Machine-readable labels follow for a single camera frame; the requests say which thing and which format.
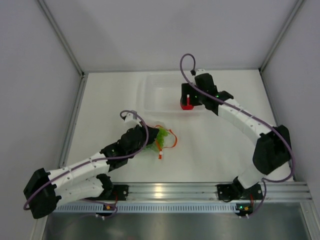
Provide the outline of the red fake apple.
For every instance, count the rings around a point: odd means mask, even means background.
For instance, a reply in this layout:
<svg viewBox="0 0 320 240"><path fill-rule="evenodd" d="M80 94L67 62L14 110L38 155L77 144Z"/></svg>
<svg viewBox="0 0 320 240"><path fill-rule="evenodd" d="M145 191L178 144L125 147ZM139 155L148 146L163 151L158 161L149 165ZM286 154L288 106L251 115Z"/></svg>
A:
<svg viewBox="0 0 320 240"><path fill-rule="evenodd" d="M180 102L180 107L183 111L191 111L194 109L194 106L189 103L183 104L182 102Z"/></svg>

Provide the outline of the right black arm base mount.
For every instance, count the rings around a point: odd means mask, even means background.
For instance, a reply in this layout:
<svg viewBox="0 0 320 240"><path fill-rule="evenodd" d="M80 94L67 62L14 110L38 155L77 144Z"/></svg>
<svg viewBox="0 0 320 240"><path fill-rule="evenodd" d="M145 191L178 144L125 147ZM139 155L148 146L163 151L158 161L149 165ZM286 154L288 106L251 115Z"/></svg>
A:
<svg viewBox="0 0 320 240"><path fill-rule="evenodd" d="M220 201L231 202L235 200L262 200L263 191L257 183L250 188L237 187L233 183L218 184L217 197Z"/></svg>

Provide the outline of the clear zip bag orange seal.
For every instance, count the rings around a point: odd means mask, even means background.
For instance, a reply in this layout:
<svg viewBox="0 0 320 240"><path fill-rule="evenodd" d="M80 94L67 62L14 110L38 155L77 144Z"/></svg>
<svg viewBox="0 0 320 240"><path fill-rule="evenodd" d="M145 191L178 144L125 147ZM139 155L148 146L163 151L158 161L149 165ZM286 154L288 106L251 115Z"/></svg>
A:
<svg viewBox="0 0 320 240"><path fill-rule="evenodd" d="M165 149L173 149L178 143L177 135L169 128L165 128L162 125L155 125L155 129L159 132L152 144L145 147L144 151L153 152L158 160L162 160L164 157Z"/></svg>

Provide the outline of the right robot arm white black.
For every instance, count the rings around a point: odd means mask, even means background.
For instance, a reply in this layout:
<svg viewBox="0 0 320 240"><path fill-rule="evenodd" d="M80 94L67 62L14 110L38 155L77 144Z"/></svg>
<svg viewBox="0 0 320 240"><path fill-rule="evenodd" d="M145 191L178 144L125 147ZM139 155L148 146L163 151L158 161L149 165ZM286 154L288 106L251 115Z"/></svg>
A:
<svg viewBox="0 0 320 240"><path fill-rule="evenodd" d="M229 92L218 91L212 75L206 71L191 70L191 75L194 83L181 84L181 108L204 106L240 130L255 146L252 163L244 172L232 183L217 186L218 199L231 202L256 194L258 183L291 159L289 130L283 125L270 127L256 120Z"/></svg>

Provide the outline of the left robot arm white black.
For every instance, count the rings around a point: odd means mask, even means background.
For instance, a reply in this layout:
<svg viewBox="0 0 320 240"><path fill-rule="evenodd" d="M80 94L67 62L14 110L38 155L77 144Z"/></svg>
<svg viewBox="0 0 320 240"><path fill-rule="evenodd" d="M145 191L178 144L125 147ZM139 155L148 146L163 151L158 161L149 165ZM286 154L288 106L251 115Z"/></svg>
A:
<svg viewBox="0 0 320 240"><path fill-rule="evenodd" d="M137 125L85 160L55 170L36 170L23 190L23 209L40 219L74 201L107 200L114 191L108 173L125 166L152 145L159 132L158 128Z"/></svg>

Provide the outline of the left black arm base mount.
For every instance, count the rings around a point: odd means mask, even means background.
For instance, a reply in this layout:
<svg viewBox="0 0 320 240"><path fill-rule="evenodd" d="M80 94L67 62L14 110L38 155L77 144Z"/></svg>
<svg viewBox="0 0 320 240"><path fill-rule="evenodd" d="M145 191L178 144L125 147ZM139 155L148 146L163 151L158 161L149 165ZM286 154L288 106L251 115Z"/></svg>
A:
<svg viewBox="0 0 320 240"><path fill-rule="evenodd" d="M106 201L126 201L129 195L129 186L126 184L116 184Z"/></svg>

